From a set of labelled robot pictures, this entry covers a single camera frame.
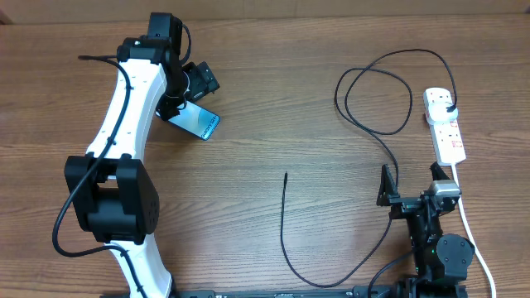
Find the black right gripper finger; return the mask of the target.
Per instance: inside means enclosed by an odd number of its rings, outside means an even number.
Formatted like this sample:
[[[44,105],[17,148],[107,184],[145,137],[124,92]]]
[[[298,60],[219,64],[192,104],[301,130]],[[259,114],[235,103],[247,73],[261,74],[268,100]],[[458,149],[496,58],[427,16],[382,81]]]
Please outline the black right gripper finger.
[[[381,180],[376,200],[377,206],[391,206],[400,199],[398,187],[389,170],[388,164],[384,164],[381,170]]]
[[[450,177],[442,170],[441,166],[436,161],[431,164],[430,171],[433,181],[450,179]]]

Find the blue screen smartphone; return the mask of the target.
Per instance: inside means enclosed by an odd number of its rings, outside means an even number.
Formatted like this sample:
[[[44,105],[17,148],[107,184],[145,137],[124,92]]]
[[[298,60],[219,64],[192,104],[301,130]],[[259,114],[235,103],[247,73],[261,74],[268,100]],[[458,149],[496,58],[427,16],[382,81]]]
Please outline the blue screen smartphone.
[[[180,114],[170,118],[168,122],[207,141],[217,128],[220,117],[207,109],[188,102]]]

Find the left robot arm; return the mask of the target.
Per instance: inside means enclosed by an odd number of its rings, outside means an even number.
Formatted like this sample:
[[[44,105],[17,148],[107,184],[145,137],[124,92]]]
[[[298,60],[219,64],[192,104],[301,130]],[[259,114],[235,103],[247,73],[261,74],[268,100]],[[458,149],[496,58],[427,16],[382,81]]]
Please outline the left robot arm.
[[[190,50],[188,27],[169,12],[154,12],[145,35],[129,37],[115,55],[103,56],[118,71],[111,103],[86,153],[65,163],[65,208],[94,235],[98,251],[115,256],[131,297],[178,294],[154,236],[159,195],[143,163],[152,121],[159,118],[201,140],[220,122],[198,104],[219,82],[206,63],[190,61]]]

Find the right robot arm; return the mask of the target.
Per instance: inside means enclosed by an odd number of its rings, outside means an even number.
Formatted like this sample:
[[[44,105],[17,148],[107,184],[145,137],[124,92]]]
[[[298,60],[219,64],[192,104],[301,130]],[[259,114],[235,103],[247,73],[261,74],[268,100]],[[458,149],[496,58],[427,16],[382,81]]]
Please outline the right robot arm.
[[[475,245],[457,234],[444,233],[440,217],[455,210],[461,190],[438,166],[431,165],[432,182],[417,197],[398,193],[388,165],[382,166],[376,204],[389,207],[391,220],[404,219],[411,239],[411,251],[390,262],[373,277],[367,293],[371,297],[466,297],[460,283],[467,278]],[[399,279],[392,286],[378,286],[376,280],[393,265],[412,256],[416,274]]]

